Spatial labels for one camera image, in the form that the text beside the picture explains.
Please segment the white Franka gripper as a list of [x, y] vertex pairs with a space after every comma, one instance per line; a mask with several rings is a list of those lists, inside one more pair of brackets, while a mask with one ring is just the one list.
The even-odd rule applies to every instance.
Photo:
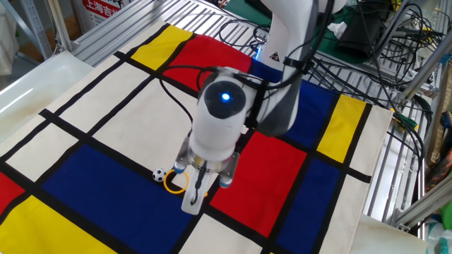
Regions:
[[189, 167], [189, 184], [182, 201], [182, 211], [197, 215], [210, 187], [218, 176], [218, 171]]

